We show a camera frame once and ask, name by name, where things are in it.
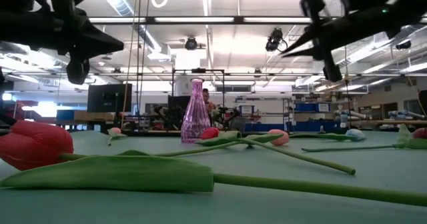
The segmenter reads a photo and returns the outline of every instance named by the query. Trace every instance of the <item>window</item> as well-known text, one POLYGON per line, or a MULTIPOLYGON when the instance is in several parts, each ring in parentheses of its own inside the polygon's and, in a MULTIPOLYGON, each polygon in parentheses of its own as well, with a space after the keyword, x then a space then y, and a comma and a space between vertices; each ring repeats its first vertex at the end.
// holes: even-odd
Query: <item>window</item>
POLYGON ((423 115, 421 107, 420 107, 420 103, 418 102, 417 99, 404 101, 403 106, 404 106, 405 110, 407 110, 407 111, 423 115))

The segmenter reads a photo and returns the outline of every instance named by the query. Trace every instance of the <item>white cylinder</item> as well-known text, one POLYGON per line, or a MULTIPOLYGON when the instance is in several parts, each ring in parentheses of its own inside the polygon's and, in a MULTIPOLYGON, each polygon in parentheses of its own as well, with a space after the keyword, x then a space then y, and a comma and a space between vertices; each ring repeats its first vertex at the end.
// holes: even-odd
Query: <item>white cylinder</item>
POLYGON ((191 79, 194 78, 189 75, 182 75, 175 81, 175 95, 176 96, 188 96, 193 91, 191 86, 191 79))

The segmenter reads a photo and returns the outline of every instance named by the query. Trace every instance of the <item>vase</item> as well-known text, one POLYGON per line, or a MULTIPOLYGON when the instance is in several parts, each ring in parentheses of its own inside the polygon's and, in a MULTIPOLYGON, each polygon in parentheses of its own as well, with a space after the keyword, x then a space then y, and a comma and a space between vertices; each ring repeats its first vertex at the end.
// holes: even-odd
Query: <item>vase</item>
POLYGON ((206 128, 210 127, 210 120, 201 93, 203 79, 192 79, 193 93, 185 112, 181 127, 182 143, 195 143, 206 128))

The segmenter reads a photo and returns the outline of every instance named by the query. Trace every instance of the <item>monitor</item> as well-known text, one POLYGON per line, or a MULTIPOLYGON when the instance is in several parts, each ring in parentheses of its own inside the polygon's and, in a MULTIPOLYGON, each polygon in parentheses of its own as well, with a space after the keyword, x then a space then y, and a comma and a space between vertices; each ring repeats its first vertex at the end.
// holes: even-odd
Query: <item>monitor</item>
POLYGON ((125 95, 125 112, 130 112, 132 102, 132 84, 90 85, 87 95, 87 112, 122 112, 125 95))

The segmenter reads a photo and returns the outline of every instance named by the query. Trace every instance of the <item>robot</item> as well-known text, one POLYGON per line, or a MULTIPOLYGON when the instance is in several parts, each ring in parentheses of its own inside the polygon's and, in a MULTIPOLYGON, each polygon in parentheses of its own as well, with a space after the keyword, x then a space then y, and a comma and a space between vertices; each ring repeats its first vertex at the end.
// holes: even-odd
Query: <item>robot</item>
POLYGON ((389 111, 388 115, 391 120, 425 120, 426 116, 413 113, 411 111, 402 110, 402 111, 389 111))

